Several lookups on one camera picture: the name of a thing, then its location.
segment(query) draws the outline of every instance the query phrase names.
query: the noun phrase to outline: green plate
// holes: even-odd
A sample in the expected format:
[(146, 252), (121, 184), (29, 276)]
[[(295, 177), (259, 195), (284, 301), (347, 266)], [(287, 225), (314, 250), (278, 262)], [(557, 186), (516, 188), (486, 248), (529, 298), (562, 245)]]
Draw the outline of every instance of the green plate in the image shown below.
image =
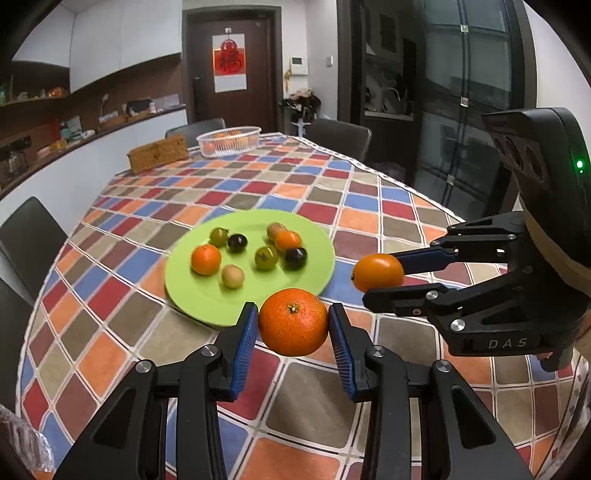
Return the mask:
[[(266, 244), (267, 225), (283, 223), (296, 231), (308, 252), (308, 261), (298, 271), (287, 271), (282, 260), (270, 272), (257, 270), (254, 256)], [(220, 271), (211, 277), (197, 275), (190, 259), (198, 245), (209, 241), (210, 232), (227, 228), (230, 234), (241, 233), (248, 239), (246, 250), (230, 254), (222, 248)], [(221, 270), (234, 264), (244, 270), (244, 285), (231, 290), (222, 285)], [(335, 249), (324, 230), (307, 218), (282, 210), (247, 210), (214, 218), (186, 233), (174, 247), (166, 264), (165, 284), (168, 295), (187, 315), (214, 326), (235, 325), (244, 302), (253, 301), (261, 308), (272, 294), (284, 288), (302, 288), (318, 295), (328, 284), (335, 268)]]

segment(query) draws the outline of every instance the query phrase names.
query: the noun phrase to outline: wicker box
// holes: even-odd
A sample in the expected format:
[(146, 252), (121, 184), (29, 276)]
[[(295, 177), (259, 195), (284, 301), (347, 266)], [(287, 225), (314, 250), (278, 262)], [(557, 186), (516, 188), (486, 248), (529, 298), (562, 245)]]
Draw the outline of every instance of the wicker box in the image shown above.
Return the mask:
[(131, 171), (140, 173), (178, 160), (184, 160), (189, 156), (189, 152), (184, 137), (182, 135), (173, 135), (134, 148), (127, 156), (129, 157)]

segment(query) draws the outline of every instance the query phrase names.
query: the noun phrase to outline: plastic bag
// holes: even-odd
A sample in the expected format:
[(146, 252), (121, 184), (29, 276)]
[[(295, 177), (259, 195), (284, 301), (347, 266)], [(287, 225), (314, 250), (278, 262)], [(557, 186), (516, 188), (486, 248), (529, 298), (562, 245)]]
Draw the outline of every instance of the plastic bag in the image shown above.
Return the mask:
[(26, 420), (0, 404), (0, 434), (3, 434), (31, 472), (52, 472), (55, 461), (45, 436)]

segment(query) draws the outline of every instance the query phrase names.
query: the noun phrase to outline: checkered tablecloth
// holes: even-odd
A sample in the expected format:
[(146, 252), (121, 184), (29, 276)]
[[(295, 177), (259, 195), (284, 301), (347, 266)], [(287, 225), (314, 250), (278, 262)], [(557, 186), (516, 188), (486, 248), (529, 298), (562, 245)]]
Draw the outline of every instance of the checkered tablecloth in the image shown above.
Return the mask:
[[(116, 176), (69, 237), (37, 300), (22, 352), (18, 411), (41, 430), (59, 464), (133, 362), (183, 360), (217, 332), (172, 308), (163, 272), (170, 249), (194, 225), (252, 208), (295, 212), (335, 246), (335, 273), (321, 294), (340, 301), (354, 325), (404, 360), (450, 360), (473, 385), (534, 473), (560, 453), (587, 374), (576, 356), (558, 373), (533, 356), (455, 358), (418, 318), (372, 314), (350, 273), (373, 252), (421, 248), (459, 220), (424, 196), (342, 155), (274, 134), (248, 154), (186, 161)], [(504, 273), (501, 265), (453, 264), (411, 275), (462, 288)], [(419, 478), (418, 405), (411, 402), (413, 478)], [(257, 342), (245, 391), (220, 403), (226, 469), (243, 480), (357, 480), (367, 405), (343, 393), (330, 339), (305, 358)], [(176, 402), (169, 408), (167, 475), (175, 472)]]

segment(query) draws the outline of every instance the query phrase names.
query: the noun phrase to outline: orange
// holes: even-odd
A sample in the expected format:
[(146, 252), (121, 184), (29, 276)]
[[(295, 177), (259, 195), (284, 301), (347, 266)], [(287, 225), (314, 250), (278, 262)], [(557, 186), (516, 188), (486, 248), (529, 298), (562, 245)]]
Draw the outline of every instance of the orange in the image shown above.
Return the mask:
[(353, 267), (351, 280), (355, 288), (399, 287), (404, 282), (404, 270), (398, 258), (388, 254), (366, 255)]
[(299, 248), (301, 247), (301, 237), (291, 230), (283, 230), (276, 234), (275, 246), (277, 250), (281, 250), (282, 252), (290, 248)]
[(259, 311), (259, 332), (267, 347), (280, 355), (309, 355), (326, 340), (328, 312), (309, 291), (286, 288), (263, 303)]
[(211, 244), (200, 245), (191, 255), (191, 266), (199, 275), (209, 276), (220, 268), (222, 254)]

